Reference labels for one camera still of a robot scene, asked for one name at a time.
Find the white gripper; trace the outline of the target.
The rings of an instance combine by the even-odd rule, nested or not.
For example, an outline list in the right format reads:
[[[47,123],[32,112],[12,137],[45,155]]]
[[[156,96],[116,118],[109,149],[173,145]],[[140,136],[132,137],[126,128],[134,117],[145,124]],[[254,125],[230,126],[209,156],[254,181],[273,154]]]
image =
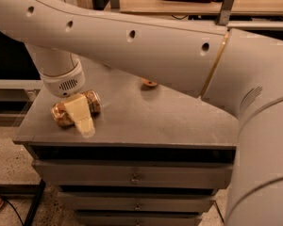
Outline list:
[[[75,128],[83,137],[95,135],[95,128],[87,98],[78,93],[85,84],[85,74],[80,61],[68,73],[59,76],[42,75],[42,82],[47,90],[57,97],[68,97],[63,103],[66,112],[75,124]]]

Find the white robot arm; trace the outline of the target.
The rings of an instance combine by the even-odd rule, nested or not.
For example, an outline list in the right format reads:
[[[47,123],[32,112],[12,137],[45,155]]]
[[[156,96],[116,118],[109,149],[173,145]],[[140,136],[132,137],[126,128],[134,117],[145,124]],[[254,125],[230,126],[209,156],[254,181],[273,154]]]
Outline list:
[[[225,226],[283,226],[283,41],[59,0],[0,0],[0,31],[153,80],[236,117]]]

